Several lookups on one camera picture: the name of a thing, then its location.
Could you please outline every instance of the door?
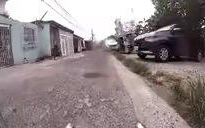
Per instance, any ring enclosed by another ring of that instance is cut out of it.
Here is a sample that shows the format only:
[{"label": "door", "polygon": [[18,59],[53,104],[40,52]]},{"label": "door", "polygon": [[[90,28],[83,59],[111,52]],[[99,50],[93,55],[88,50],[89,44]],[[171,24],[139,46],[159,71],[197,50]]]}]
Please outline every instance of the door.
[{"label": "door", "polygon": [[175,38],[175,55],[176,56],[188,56],[189,55],[189,43],[185,31],[182,28],[174,28],[173,36]]},{"label": "door", "polygon": [[0,67],[13,65],[10,25],[0,24]]},{"label": "door", "polygon": [[67,42],[65,39],[61,39],[61,45],[62,45],[62,55],[67,56]]}]

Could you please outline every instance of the street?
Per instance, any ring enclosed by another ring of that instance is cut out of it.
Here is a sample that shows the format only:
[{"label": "street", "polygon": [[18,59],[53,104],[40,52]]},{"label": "street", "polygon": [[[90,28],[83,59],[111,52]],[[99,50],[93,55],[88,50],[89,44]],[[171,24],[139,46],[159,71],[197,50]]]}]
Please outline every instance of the street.
[{"label": "street", "polygon": [[136,128],[132,100],[101,49],[0,70],[9,128]]}]

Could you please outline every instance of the gate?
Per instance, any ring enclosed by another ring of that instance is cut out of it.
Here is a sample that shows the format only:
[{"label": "gate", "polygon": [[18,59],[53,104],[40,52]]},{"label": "gate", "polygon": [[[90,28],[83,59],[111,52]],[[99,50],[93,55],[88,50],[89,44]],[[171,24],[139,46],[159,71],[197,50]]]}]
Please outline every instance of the gate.
[{"label": "gate", "polygon": [[13,65],[10,25],[0,24],[0,67]]}]

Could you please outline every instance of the white car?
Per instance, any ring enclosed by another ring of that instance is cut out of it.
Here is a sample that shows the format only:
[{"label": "white car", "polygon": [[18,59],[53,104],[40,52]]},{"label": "white car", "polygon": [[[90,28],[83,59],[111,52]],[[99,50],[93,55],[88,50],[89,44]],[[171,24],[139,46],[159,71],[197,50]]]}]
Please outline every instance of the white car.
[{"label": "white car", "polygon": [[105,40],[105,46],[111,50],[117,50],[118,42],[114,39],[107,39]]}]

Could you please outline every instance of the parked car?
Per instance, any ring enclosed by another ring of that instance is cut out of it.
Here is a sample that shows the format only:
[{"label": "parked car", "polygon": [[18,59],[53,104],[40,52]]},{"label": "parked car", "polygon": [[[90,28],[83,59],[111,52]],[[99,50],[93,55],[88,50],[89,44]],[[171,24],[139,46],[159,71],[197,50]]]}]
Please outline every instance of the parked car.
[{"label": "parked car", "polygon": [[187,57],[201,61],[204,55],[203,42],[198,45],[190,42],[186,29],[177,24],[139,35],[134,41],[138,44],[137,54],[142,59],[147,55],[155,55],[157,61],[163,62],[171,57]]},{"label": "parked car", "polygon": [[118,50],[118,48],[119,48],[118,42],[116,40],[114,40],[114,39],[107,39],[107,40],[105,40],[105,45],[110,50]]}]

